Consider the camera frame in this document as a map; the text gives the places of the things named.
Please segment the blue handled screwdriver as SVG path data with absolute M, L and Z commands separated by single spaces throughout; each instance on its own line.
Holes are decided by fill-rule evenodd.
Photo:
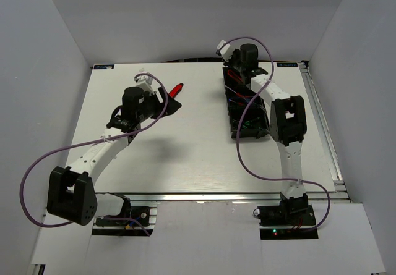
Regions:
M 238 93 L 237 91 L 235 91 L 230 87 L 225 87 L 225 93 L 226 93 L 227 102 L 234 103 L 239 106 L 247 105 L 250 102 L 250 100 L 253 98 L 253 96 L 251 95 L 243 95 L 241 93 Z

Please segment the green black precision screwdriver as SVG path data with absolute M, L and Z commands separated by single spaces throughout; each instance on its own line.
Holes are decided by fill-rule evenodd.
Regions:
M 255 119 L 251 119 L 251 120 L 249 120 L 249 121 L 243 122 L 243 126 L 245 126 L 245 127 L 252 127 L 252 126 L 254 126 L 254 125 L 256 125 L 256 124 L 261 124 L 261 119 L 260 119 L 260 117 L 257 117 L 257 118 L 255 118 Z

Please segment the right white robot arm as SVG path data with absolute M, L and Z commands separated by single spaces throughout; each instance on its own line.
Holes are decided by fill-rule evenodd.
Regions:
M 301 167 L 302 143 L 307 132 L 304 99 L 291 96 L 272 81 L 274 61 L 270 62 L 270 73 L 259 67 L 256 45 L 247 43 L 236 49 L 221 41 L 217 54 L 226 66 L 237 71 L 242 84 L 254 92 L 241 117 L 245 117 L 256 98 L 263 99 L 270 107 L 269 134 L 278 146 L 282 172 L 282 177 L 273 181 L 282 183 L 281 197 L 288 201 L 306 198 Z

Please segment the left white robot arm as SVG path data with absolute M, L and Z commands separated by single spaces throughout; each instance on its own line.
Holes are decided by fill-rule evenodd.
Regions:
M 87 225 L 93 218 L 110 216 L 118 225 L 130 220 L 129 199 L 117 193 L 94 191 L 95 182 L 109 163 L 136 137 L 147 119 L 174 114 L 181 103 L 160 88 L 158 94 L 140 87 L 125 89 L 121 105 L 111 114 L 101 140 L 67 167 L 56 167 L 49 177 L 47 211 L 70 222 Z

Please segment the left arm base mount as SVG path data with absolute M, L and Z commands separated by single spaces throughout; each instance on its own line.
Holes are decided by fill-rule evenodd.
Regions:
M 151 211 L 150 206 L 134 205 L 126 195 L 98 194 L 92 235 L 148 237 L 153 232 Z

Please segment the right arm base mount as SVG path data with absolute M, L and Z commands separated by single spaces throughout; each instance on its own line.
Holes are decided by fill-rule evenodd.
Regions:
M 259 206 L 253 211 L 259 220 L 261 240 L 316 240 L 319 238 L 313 207 L 304 194 L 282 196 L 278 205 Z

